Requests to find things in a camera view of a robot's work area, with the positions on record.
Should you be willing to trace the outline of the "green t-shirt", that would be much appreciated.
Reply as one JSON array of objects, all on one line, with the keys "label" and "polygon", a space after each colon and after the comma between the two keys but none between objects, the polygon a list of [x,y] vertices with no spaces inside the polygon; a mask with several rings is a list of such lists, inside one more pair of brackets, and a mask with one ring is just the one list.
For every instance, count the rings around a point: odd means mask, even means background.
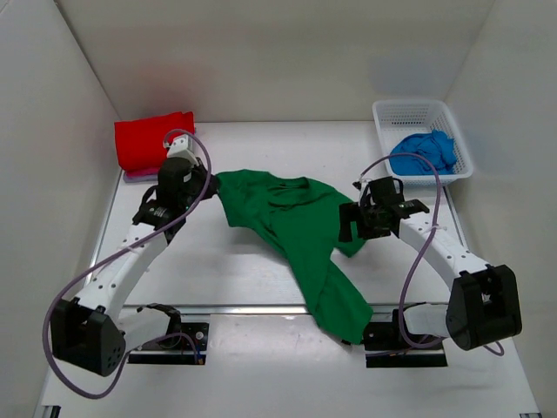
[{"label": "green t-shirt", "polygon": [[348,258],[362,239],[339,241],[339,208],[349,202],[334,187],[306,177],[282,179],[269,172],[220,172],[218,197],[229,226],[254,231],[285,258],[305,305],[323,331],[358,345],[373,310],[332,261]]}]

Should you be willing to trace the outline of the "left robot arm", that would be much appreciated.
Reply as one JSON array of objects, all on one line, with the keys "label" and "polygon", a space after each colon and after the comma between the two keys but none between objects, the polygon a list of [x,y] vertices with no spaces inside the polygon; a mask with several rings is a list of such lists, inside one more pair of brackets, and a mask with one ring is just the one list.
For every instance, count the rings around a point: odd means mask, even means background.
[{"label": "left robot arm", "polygon": [[169,157],[158,182],[142,197],[120,249],[91,272],[72,299],[57,297],[46,315],[44,348],[50,364],[65,361],[108,376],[127,354],[146,343],[171,347],[185,340],[178,310],[151,303],[121,314],[152,262],[170,245],[198,203],[216,192],[200,158]]}]

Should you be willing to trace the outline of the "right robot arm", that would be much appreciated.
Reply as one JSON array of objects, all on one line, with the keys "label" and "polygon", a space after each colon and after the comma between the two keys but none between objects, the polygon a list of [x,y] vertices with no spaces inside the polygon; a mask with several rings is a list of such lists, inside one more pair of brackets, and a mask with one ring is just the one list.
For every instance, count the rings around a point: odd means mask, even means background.
[{"label": "right robot arm", "polygon": [[521,333],[523,325],[516,276],[506,265],[493,266],[474,255],[438,222],[438,207],[406,199],[393,177],[367,183],[359,200],[339,207],[339,240],[350,242],[396,236],[417,251],[450,290],[445,304],[414,306],[399,298],[390,337],[400,348],[426,348],[452,340],[469,351]]}]

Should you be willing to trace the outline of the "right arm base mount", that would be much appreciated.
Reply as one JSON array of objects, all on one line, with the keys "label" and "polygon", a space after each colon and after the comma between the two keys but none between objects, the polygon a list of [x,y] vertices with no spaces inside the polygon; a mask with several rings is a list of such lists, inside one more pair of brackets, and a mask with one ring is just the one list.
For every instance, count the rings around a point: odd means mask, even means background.
[{"label": "right arm base mount", "polygon": [[395,305],[371,305],[371,308],[373,315],[363,331],[360,344],[340,341],[342,347],[363,354],[367,368],[447,366],[446,352],[441,343],[429,348],[415,348],[402,338]]}]

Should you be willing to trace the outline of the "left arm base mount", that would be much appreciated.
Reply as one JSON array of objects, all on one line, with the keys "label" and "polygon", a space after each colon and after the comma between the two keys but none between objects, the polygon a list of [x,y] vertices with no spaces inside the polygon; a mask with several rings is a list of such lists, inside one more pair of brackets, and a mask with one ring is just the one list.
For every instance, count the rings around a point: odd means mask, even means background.
[{"label": "left arm base mount", "polygon": [[175,308],[162,304],[139,307],[142,313],[150,309],[165,314],[169,319],[162,340],[148,341],[132,350],[128,357],[130,364],[203,366],[209,340],[208,322],[187,322]]}]

